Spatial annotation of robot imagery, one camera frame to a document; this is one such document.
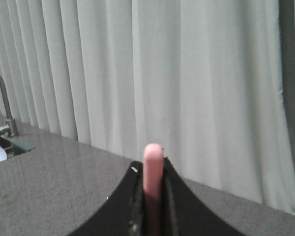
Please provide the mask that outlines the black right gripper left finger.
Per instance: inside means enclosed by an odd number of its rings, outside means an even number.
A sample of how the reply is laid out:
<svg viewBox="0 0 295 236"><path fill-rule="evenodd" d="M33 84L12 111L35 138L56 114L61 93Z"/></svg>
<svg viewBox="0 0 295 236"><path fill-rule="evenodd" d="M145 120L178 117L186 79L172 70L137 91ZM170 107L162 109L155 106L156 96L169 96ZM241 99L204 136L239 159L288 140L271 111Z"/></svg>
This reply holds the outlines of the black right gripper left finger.
<svg viewBox="0 0 295 236"><path fill-rule="evenodd" d="M142 173L142 163L132 161L112 194L71 236L127 236L135 187Z"/></svg>

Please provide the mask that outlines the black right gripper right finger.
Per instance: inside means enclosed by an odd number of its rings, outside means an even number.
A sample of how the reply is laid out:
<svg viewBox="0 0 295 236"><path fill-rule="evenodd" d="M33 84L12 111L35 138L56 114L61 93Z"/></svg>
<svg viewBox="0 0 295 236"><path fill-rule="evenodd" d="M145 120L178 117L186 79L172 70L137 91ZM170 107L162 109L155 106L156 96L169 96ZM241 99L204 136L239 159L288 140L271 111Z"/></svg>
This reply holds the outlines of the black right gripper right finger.
<svg viewBox="0 0 295 236"><path fill-rule="evenodd" d="M161 234L163 236L242 236L211 211L164 159Z"/></svg>

